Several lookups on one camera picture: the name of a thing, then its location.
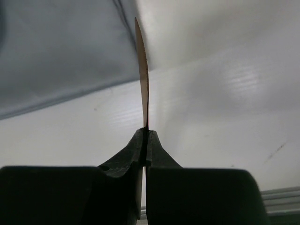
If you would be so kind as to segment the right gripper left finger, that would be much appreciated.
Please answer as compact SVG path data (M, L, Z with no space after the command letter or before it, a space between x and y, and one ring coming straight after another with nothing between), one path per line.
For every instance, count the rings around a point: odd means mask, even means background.
M99 166L5 166L3 225L134 225L141 216L144 130Z

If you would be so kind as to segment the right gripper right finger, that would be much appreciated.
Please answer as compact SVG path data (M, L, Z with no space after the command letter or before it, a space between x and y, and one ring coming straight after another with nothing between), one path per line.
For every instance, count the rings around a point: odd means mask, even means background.
M149 132L146 215L150 225L267 225L258 185L245 170L183 168Z

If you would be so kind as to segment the copper knife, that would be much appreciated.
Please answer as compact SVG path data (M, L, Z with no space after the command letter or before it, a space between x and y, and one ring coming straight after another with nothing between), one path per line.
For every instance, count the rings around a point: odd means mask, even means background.
M136 50L138 57L141 97L142 97L142 112L143 112L143 126L149 129L149 72L146 57L144 41L138 19L135 17L135 37Z

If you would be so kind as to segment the grey cloth napkin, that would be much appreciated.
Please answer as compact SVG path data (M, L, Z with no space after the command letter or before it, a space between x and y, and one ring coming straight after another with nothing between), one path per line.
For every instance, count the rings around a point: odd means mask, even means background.
M0 117L138 79L133 0L3 0Z

